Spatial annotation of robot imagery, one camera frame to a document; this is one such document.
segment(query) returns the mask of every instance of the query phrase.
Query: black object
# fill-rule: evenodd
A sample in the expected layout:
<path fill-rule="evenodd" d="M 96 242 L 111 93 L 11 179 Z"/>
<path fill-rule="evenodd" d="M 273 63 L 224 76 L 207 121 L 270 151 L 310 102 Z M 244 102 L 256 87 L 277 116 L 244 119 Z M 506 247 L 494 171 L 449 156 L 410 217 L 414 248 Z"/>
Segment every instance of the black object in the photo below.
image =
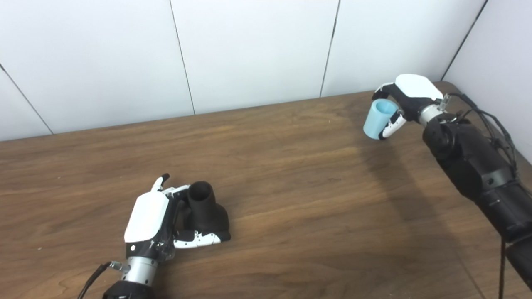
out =
<path fill-rule="evenodd" d="M 434 117 L 423 141 L 460 194 L 477 204 L 506 243 L 513 243 L 506 256 L 532 290 L 532 197 L 514 167 L 467 119 L 440 123 Z"/>
<path fill-rule="evenodd" d="M 216 203 L 214 191 L 208 182 L 198 181 L 189 187 L 188 204 L 190 214 L 185 219 L 187 230 L 197 230 L 203 233 L 229 231 L 229 217 L 226 209 Z"/>
<path fill-rule="evenodd" d="M 102 299 L 155 299 L 151 286 L 119 280 L 105 291 Z"/>

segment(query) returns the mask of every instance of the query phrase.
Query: black cable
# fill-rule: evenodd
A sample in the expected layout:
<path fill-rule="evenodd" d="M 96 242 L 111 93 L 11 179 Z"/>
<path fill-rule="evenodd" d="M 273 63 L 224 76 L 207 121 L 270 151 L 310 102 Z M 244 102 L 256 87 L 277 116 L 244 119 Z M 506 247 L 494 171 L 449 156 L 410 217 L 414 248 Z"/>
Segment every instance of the black cable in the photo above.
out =
<path fill-rule="evenodd" d="M 471 109 L 468 110 L 466 113 L 460 115 L 456 119 L 456 121 L 458 122 L 458 121 L 464 119 L 466 117 L 466 115 L 469 114 L 471 111 L 475 111 L 478 114 L 478 116 L 480 117 L 482 123 L 484 123 L 484 126 L 486 127 L 486 129 L 488 130 L 489 137 L 490 137 L 489 139 L 490 139 L 491 145 L 494 146 L 497 149 L 501 149 L 504 152 L 504 155 L 508 158 L 508 162 L 512 166 L 513 174 L 517 178 L 518 169 L 517 169 L 517 161 L 516 161 L 516 147 L 515 147 L 515 145 L 514 145 L 514 143 L 512 141 L 512 137 L 510 136 L 510 133 L 508 133 L 508 131 L 502 125 L 502 123 L 499 121 L 499 119 L 496 116 L 494 116 L 493 114 L 490 114 L 490 113 L 488 113 L 488 112 L 486 112 L 486 111 L 484 111 L 482 109 L 479 109 L 477 104 L 475 104 L 473 102 L 473 100 L 471 100 L 466 94 L 449 93 L 449 95 L 456 96 L 456 97 L 460 98 L 462 101 L 464 101 L 466 104 L 468 104 L 471 107 Z M 508 148 L 506 148 L 503 144 L 501 144 L 499 139 L 496 138 L 495 133 L 493 132 L 493 128 L 492 128 L 491 124 L 488 122 L 486 116 L 488 116 L 491 119 L 493 119 L 495 124 L 501 130 L 501 132 L 502 132 L 502 134 L 504 136 L 504 140 L 508 144 L 508 148 L 511 151 L 510 153 L 508 152 Z"/>
<path fill-rule="evenodd" d="M 89 279 L 87 279 L 87 282 L 85 283 L 85 286 L 83 287 L 83 289 L 81 289 L 81 292 L 78 295 L 78 299 L 82 299 L 85 296 L 85 293 L 87 292 L 89 287 L 94 283 L 96 278 L 98 278 L 98 276 L 100 276 L 100 274 L 102 274 L 103 271 L 105 271 L 110 265 L 111 265 L 111 262 L 101 264 L 96 269 L 96 271 L 94 271 L 94 273 L 89 277 Z"/>
<path fill-rule="evenodd" d="M 501 239 L 501 267 L 499 268 L 499 297 L 498 299 L 503 299 L 504 296 L 504 268 L 506 266 L 506 243 Z"/>

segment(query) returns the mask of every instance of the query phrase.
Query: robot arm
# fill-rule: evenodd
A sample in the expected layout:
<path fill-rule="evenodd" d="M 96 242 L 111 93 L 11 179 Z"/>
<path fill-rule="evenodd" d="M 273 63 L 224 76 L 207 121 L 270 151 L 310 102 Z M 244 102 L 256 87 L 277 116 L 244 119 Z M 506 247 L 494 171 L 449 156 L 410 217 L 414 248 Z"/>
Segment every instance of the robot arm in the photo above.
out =
<path fill-rule="evenodd" d="M 532 197 L 478 128 L 445 111 L 449 96 L 436 90 L 427 78 L 404 74 L 377 89 L 372 99 L 391 95 L 406 121 L 424 126 L 423 141 L 432 155 L 460 194 L 475 202 L 511 244 L 506 256 L 532 290 Z M 390 120 L 382 133 L 395 123 Z"/>
<path fill-rule="evenodd" d="M 231 239 L 227 212 L 216 203 L 211 185 L 199 181 L 163 190 L 162 185 L 169 177 L 167 173 L 159 177 L 151 190 L 135 202 L 124 233 L 127 264 L 113 261 L 101 265 L 78 298 L 110 267 L 121 272 L 120 280 L 104 293 L 103 299 L 153 299 L 151 285 L 157 266 L 173 258 L 177 248 Z M 183 230 L 175 230 L 179 214 L 183 216 Z"/>

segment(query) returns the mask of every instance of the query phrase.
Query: plastic cup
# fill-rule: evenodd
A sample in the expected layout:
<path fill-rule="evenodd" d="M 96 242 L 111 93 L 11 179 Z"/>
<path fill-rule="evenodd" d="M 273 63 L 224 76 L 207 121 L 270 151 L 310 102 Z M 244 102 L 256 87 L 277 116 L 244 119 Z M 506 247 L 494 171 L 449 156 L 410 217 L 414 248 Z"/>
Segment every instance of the plastic cup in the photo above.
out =
<path fill-rule="evenodd" d="M 364 133 L 370 138 L 379 139 L 379 133 L 390 121 L 397 108 L 397 104 L 385 98 L 373 101 L 364 123 Z"/>

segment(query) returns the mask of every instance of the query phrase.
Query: wood grain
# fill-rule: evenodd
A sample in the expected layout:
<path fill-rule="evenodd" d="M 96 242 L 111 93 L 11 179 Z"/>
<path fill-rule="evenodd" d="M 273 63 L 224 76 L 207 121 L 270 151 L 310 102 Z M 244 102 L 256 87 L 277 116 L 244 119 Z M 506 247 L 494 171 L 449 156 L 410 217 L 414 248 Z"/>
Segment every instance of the wood grain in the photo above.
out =
<path fill-rule="evenodd" d="M 135 198 L 164 172 L 167 186 L 209 181 L 233 239 L 178 251 L 159 298 L 494 297 L 497 234 L 419 125 L 363 134 L 370 95 L 0 143 L 0 297 L 76 297 L 100 263 L 123 260 Z M 531 298 L 508 273 L 508 298 Z M 107 271 L 86 298 L 117 279 Z"/>

